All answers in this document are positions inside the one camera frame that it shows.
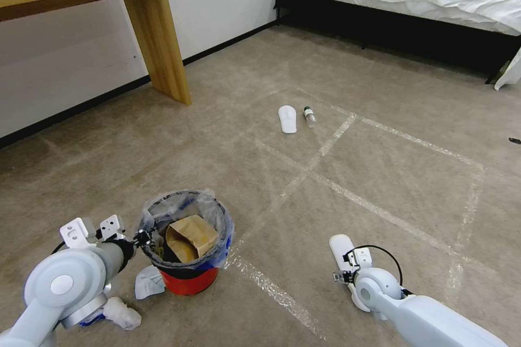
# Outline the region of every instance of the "trash can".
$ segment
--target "trash can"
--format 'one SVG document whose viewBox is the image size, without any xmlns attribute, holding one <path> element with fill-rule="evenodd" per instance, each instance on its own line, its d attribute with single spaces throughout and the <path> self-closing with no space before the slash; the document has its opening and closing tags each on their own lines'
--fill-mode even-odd
<svg viewBox="0 0 521 347">
<path fill-rule="evenodd" d="M 167 227 L 180 219 L 198 214 L 215 228 L 218 238 L 206 254 L 190 263 L 165 261 L 161 256 Z M 209 191 L 177 191 L 148 202 L 143 208 L 139 229 L 149 233 L 151 240 L 141 248 L 150 258 L 168 290 L 179 295 L 197 294 L 216 279 L 226 262 L 234 231 L 233 221 L 226 208 Z"/>
</svg>

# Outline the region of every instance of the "brown paper bag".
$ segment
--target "brown paper bag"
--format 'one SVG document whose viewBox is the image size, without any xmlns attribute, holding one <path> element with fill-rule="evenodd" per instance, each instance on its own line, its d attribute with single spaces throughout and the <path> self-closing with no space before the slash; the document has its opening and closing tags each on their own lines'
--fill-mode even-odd
<svg viewBox="0 0 521 347">
<path fill-rule="evenodd" d="M 172 227 L 167 228 L 164 238 L 181 263 L 190 263 L 198 258 L 195 247 Z"/>
<path fill-rule="evenodd" d="M 168 246 L 182 263 L 206 254 L 217 237 L 217 231 L 197 214 L 171 223 L 165 235 Z"/>
</svg>

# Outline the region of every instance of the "table leg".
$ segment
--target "table leg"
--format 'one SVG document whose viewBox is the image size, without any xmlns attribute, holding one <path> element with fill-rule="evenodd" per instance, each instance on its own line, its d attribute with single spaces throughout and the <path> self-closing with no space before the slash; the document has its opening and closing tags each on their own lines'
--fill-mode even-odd
<svg viewBox="0 0 521 347">
<path fill-rule="evenodd" d="M 125 0 L 152 85 L 191 104 L 168 0 Z"/>
</svg>

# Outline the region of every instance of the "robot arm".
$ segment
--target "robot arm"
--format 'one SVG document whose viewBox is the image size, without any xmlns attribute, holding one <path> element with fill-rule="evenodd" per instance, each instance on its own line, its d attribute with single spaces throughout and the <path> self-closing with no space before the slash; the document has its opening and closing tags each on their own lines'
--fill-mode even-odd
<svg viewBox="0 0 521 347">
<path fill-rule="evenodd" d="M 0 346 L 52 346 L 58 323 L 72 327 L 105 305 L 110 281 L 135 253 L 122 231 L 116 215 L 101 223 L 102 242 L 87 219 L 65 224 L 60 233 L 69 249 L 47 257 L 31 272 L 24 288 L 27 308 L 0 336 Z"/>
<path fill-rule="evenodd" d="M 335 280 L 349 286 L 355 305 L 391 321 L 411 346 L 508 347 L 438 301 L 424 295 L 405 295 L 390 272 L 372 267 L 368 248 L 353 250 L 348 236 L 335 235 L 329 245 L 341 270 L 334 274 Z M 352 256 L 344 261 L 343 255 L 350 251 Z"/>
</svg>

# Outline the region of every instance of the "baseboard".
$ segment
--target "baseboard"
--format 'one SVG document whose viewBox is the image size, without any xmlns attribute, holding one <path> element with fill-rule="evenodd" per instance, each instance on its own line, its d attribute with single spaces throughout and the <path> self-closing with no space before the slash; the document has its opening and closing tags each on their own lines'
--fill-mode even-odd
<svg viewBox="0 0 521 347">
<path fill-rule="evenodd" d="M 214 47 L 211 47 L 210 49 L 206 49 L 200 53 L 197 53 L 197 54 L 194 54 L 193 56 L 191 57 L 188 57 L 186 59 L 183 60 L 183 65 L 188 65 L 194 61 L 197 61 L 197 60 L 200 60 L 201 58 L 203 57 L 206 57 L 207 55 L 210 55 L 210 54 L 213 54 L 215 52 L 218 52 L 220 50 L 223 50 L 225 48 L 227 48 L 228 46 L 231 46 L 233 45 L 234 43 L 237 43 L 239 41 L 242 41 L 246 38 L 249 38 L 251 37 L 252 35 L 255 35 L 257 33 L 260 33 L 262 30 L 265 30 L 267 28 L 270 28 L 272 26 L 274 26 L 275 24 L 277 24 L 277 21 L 274 20 L 272 22 L 269 22 L 269 23 L 266 23 L 260 27 L 257 27 L 256 29 L 253 29 L 251 31 L 248 31 L 247 33 L 244 33 L 244 34 L 241 34 L 239 36 L 236 36 L 235 38 L 232 38 L 226 42 L 223 42 L 223 43 L 220 43 Z"/>
<path fill-rule="evenodd" d="M 102 95 L 96 96 L 95 98 L 89 99 L 88 101 L 80 103 L 74 107 L 68 108 L 62 112 L 59 112 L 58 114 L 54 114 L 48 118 L 42 119 L 41 121 L 34 123 L 32 125 L 29 125 L 20 130 L 17 130 L 14 133 L 7 134 L 7 136 L 0 138 L 0 149 L 3 147 L 6 147 L 8 145 L 11 145 L 25 137 L 32 136 L 33 134 L 38 133 L 39 131 L 41 131 L 45 128 L 48 128 L 54 124 L 62 122 L 70 117 L 73 117 L 79 113 L 82 113 L 83 111 L 87 111 L 92 107 L 99 106 L 100 104 L 102 104 L 110 99 L 113 99 L 117 96 L 120 96 L 120 95 L 124 94 L 125 92 L 131 91 L 138 87 L 141 87 L 141 86 L 145 85 L 146 83 L 148 83 L 149 81 L 150 81 L 150 76 L 148 76 L 148 75 L 143 76 L 142 78 L 131 81 L 130 83 L 122 85 L 111 91 L 105 92 Z"/>
<path fill-rule="evenodd" d="M 276 20 L 273 22 L 264 24 L 260 27 L 257 27 L 256 29 L 253 29 L 251 31 L 248 31 L 247 33 L 236 36 L 235 38 L 232 38 L 226 42 L 220 43 L 219 45 L 216 45 L 210 49 L 204 50 L 203 52 L 200 52 L 191 57 L 188 57 L 183 60 L 183 65 L 188 65 L 194 61 L 197 61 L 203 57 L 206 57 L 207 55 L 210 55 L 210 54 L 213 54 L 220 50 L 223 50 L 224 48 L 231 46 L 234 43 L 237 43 L 239 41 L 242 41 L 243 39 L 249 38 L 252 35 L 257 34 L 262 30 L 270 28 L 271 26 L 273 26 L 275 24 L 277 24 Z M 35 124 L 29 125 L 27 127 L 24 127 L 23 129 L 17 130 L 14 133 L 8 134 L 7 136 L 0 138 L 0 149 L 3 147 L 6 147 L 8 145 L 11 145 L 25 137 L 32 136 L 33 134 L 38 133 L 39 131 L 41 131 L 47 127 L 50 127 L 54 124 L 62 122 L 70 117 L 73 117 L 79 113 L 82 113 L 83 111 L 87 111 L 92 107 L 96 107 L 110 99 L 113 99 L 121 94 L 124 94 L 125 92 L 131 91 L 138 87 L 141 87 L 142 85 L 145 85 L 149 81 L 150 81 L 150 76 L 148 76 L 148 75 L 144 76 L 137 80 L 131 81 L 130 83 L 125 84 L 121 87 L 108 91 L 108 92 L 104 93 L 103 95 L 97 96 L 86 102 L 80 103 L 74 107 L 68 108 L 49 118 L 42 119 L 41 121 L 36 122 Z"/>
</svg>

